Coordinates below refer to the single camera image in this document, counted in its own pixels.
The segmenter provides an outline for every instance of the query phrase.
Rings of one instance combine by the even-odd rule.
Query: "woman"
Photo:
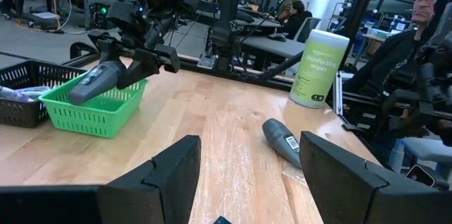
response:
[[[312,13],[304,10],[304,4],[302,1],[295,1],[292,4],[290,14],[291,16],[289,17],[289,20],[287,20],[286,24],[284,24],[278,32],[289,33],[286,38],[293,40],[299,28],[303,25],[304,20],[308,17],[312,17]]]
[[[278,20],[280,22],[284,22],[284,20],[290,17],[290,9],[292,8],[292,4],[296,2],[296,0],[284,0],[280,5],[280,10],[278,11],[278,17],[275,18],[273,16],[268,17],[271,20]]]

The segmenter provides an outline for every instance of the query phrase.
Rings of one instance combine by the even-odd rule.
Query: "disinfectant wipes container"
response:
[[[311,31],[290,90],[293,101],[305,107],[323,107],[349,41],[322,30]]]

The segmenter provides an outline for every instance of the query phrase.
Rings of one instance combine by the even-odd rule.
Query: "black plastic basket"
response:
[[[0,69],[0,86],[11,89],[60,86],[86,72],[42,61],[24,61]],[[21,102],[0,98],[0,124],[35,128],[49,117],[42,102]]]

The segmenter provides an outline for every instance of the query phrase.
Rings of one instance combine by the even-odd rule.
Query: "green plastic basket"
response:
[[[143,79],[123,90],[111,89],[75,106],[68,96],[85,74],[41,95],[50,119],[57,129],[112,138],[140,105],[147,80]]]

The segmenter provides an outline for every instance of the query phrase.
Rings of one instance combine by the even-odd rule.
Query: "wooden tabletop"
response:
[[[378,41],[378,42],[381,42],[381,43],[383,43],[386,40],[386,39],[383,39],[382,37],[375,37],[373,35],[368,35],[368,34],[363,34],[362,36],[366,37],[366,38],[368,38],[370,40],[375,40],[375,41]]]
[[[295,104],[287,92],[181,70],[151,76],[140,108],[113,139],[0,125],[0,185],[107,183],[187,134],[201,137],[191,223],[321,223],[302,172],[267,144],[262,124],[284,122],[377,163],[329,107]]]

